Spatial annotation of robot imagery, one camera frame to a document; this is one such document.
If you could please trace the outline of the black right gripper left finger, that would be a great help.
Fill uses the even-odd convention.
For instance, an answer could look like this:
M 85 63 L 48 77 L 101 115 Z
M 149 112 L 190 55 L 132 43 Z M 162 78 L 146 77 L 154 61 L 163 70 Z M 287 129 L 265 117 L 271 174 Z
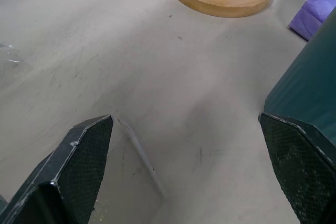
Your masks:
M 88 224 L 106 167 L 113 117 L 73 126 L 29 174 L 0 224 Z

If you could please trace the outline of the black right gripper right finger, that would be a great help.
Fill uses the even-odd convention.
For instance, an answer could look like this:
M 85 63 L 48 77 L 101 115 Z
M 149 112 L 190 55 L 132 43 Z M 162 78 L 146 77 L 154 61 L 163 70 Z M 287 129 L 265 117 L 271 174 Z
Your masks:
M 336 224 L 336 146 L 314 125 L 261 113 L 280 187 L 301 224 Z

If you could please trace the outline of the clear plastic wrap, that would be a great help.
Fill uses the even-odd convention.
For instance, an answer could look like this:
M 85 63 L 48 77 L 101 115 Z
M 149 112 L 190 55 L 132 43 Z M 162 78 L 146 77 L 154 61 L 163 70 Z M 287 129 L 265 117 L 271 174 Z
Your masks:
M 0 43 L 0 72 L 23 69 L 30 69 L 30 66 L 20 56 L 19 50 L 12 45 Z

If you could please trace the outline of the purple plastic-wrapped package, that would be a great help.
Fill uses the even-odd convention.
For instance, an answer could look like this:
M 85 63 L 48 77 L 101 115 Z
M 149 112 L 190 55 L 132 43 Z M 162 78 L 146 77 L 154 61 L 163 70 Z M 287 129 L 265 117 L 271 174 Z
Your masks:
M 336 0 L 306 0 L 289 28 L 306 40 L 310 40 L 336 7 Z

